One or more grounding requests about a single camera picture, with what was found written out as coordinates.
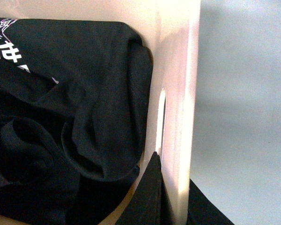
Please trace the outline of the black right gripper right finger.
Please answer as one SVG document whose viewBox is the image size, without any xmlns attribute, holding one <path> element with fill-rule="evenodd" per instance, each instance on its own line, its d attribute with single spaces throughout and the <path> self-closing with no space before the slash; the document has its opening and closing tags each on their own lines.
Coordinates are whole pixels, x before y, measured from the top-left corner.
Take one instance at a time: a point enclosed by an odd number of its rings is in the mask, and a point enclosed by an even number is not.
<svg viewBox="0 0 281 225">
<path fill-rule="evenodd" d="M 187 225 L 233 225 L 190 180 Z"/>
</svg>

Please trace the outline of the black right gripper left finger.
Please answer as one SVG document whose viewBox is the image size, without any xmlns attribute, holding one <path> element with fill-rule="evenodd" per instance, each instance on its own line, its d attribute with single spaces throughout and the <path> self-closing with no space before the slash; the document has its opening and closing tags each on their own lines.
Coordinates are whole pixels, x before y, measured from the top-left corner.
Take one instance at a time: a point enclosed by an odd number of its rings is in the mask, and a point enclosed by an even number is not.
<svg viewBox="0 0 281 225">
<path fill-rule="evenodd" d="M 171 225 L 160 156 L 154 152 L 117 225 Z"/>
</svg>

